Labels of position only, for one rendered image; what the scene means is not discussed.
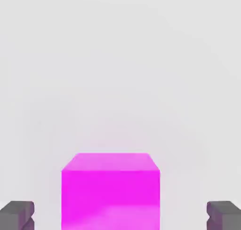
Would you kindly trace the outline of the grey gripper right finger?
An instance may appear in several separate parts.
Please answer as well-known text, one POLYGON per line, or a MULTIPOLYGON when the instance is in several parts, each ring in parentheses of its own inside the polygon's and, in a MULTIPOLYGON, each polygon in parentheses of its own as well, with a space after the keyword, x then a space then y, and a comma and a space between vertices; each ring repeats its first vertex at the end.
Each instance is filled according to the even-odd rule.
POLYGON ((241 209, 231 201, 209 201, 207 214, 207 230, 241 230, 241 209))

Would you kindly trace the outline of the small magenta cube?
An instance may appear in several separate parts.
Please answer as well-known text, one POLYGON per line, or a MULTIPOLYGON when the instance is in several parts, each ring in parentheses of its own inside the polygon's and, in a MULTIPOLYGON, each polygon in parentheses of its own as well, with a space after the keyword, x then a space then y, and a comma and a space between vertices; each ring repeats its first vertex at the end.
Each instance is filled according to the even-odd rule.
POLYGON ((160 170, 147 153, 79 153, 61 172, 61 230, 160 230, 160 170))

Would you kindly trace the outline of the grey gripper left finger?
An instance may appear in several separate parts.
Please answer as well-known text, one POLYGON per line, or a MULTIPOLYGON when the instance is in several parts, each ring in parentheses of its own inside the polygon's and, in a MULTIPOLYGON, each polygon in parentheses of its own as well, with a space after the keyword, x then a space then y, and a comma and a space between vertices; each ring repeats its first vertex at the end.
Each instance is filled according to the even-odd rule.
POLYGON ((34 230, 34 203, 10 201, 0 209, 0 230, 34 230))

